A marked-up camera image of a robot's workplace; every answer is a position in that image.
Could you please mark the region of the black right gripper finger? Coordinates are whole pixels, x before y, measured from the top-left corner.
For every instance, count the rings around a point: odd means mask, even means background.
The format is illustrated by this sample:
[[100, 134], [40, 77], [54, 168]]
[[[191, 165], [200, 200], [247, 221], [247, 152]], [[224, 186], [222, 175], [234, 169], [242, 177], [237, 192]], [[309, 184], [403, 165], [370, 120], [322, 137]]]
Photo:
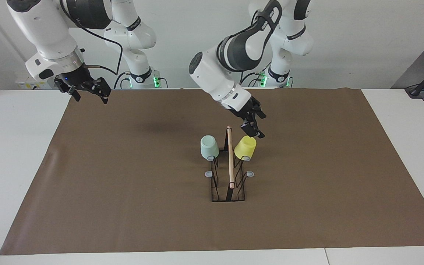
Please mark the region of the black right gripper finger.
[[98, 96], [104, 104], [107, 104], [111, 94], [111, 88], [107, 81], [103, 77], [91, 81], [91, 94]]
[[62, 93], [67, 93], [71, 95], [75, 101], [79, 102], [81, 99], [80, 94], [77, 92], [76, 87], [69, 86], [63, 82], [61, 79], [55, 79], [54, 80], [55, 85]]

